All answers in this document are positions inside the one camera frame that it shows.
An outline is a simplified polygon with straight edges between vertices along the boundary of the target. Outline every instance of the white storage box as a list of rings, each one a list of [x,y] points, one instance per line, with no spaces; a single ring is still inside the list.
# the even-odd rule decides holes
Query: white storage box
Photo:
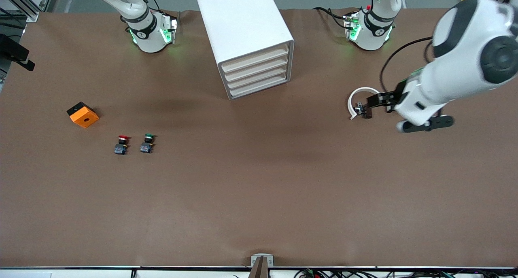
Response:
[[[230,99],[290,80],[293,37],[274,0],[198,0]]]

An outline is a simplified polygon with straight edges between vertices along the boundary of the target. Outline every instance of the table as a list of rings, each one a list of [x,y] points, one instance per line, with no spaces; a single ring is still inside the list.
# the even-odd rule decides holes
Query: table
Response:
[[[35,70],[14,65],[0,94],[0,265],[247,265],[257,252],[277,265],[516,265],[516,81],[447,105],[448,129],[400,134],[382,108],[348,119],[349,93],[378,88],[390,53],[444,12],[403,10],[367,52],[319,11],[282,11],[291,82],[236,101],[198,12],[157,54],[118,14],[42,13],[21,42]],[[424,64],[425,44],[394,58],[387,86]],[[87,129],[66,114],[79,101],[100,114]]]

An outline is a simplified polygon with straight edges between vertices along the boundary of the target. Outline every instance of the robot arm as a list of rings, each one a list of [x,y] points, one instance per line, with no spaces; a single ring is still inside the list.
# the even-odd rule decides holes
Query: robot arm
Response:
[[[406,121],[403,132],[453,125],[434,114],[459,98],[496,89],[518,74],[518,10],[494,0],[464,0],[450,9],[433,33],[435,60],[367,106],[389,106]]]
[[[114,7],[128,24],[133,42],[146,53],[161,51],[174,42],[176,18],[150,9],[144,0],[103,0]]]
[[[381,48],[388,40],[392,24],[399,13],[401,0],[372,0],[372,6],[367,12],[359,12],[345,18],[347,38],[367,51]]]

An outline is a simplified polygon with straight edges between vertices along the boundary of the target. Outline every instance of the orange block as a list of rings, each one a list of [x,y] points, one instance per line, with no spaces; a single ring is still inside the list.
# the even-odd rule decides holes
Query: orange block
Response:
[[[86,128],[99,120],[99,116],[83,102],[77,103],[74,107],[67,110],[72,121],[80,127]]]

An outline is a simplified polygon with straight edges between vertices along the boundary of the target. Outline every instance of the green led light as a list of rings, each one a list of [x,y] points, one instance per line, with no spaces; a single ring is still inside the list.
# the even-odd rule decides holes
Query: green led light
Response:
[[[358,33],[360,30],[361,30],[361,25],[360,24],[356,25],[356,27],[351,31],[351,36],[350,36],[351,40],[354,41],[358,38]]]
[[[133,32],[130,30],[129,33],[131,34],[131,37],[133,38],[133,43],[137,44],[137,40],[135,39],[135,35],[133,35]]]
[[[392,31],[392,26],[389,28],[389,30],[387,31],[387,37],[385,38],[385,41],[389,40],[389,36],[390,36],[390,31]]]
[[[163,29],[160,29],[160,34],[162,35],[163,37],[163,41],[165,41],[166,43],[169,43],[171,42],[171,33],[167,30],[163,30]]]

